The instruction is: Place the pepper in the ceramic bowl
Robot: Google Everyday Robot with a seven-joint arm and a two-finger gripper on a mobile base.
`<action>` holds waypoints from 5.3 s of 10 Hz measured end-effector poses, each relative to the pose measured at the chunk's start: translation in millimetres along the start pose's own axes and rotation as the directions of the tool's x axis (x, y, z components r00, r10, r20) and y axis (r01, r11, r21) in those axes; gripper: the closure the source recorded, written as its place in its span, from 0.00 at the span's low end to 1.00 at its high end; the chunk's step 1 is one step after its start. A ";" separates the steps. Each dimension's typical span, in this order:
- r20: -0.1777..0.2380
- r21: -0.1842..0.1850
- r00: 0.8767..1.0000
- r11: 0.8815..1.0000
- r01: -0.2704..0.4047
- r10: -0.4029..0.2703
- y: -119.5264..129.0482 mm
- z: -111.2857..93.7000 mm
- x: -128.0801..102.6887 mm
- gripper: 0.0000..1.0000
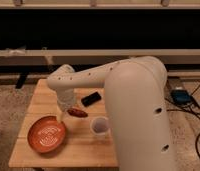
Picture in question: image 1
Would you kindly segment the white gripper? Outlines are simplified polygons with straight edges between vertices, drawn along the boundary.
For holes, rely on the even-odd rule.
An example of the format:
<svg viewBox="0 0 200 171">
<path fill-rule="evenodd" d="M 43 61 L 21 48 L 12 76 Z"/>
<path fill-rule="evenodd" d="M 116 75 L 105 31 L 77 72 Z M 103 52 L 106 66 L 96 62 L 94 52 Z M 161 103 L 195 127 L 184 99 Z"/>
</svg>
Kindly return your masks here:
<svg viewBox="0 0 200 171">
<path fill-rule="evenodd" d="M 76 97 L 73 89 L 62 90 L 57 92 L 57 104 L 60 110 L 60 122 L 63 121 L 63 118 L 66 115 L 66 112 L 69 108 L 73 107 L 76 103 Z"/>
</svg>

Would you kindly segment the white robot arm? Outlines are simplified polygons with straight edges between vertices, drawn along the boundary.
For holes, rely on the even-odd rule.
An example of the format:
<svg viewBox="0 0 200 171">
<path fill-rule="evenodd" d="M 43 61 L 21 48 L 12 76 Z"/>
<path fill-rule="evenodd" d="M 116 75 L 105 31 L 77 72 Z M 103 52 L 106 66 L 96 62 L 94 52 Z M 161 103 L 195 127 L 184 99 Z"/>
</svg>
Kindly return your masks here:
<svg viewBox="0 0 200 171">
<path fill-rule="evenodd" d="M 65 111 L 75 88 L 104 89 L 119 171 L 177 171 L 166 111 L 167 71 L 152 56 L 132 57 L 76 72 L 63 65 L 47 78 Z"/>
</svg>

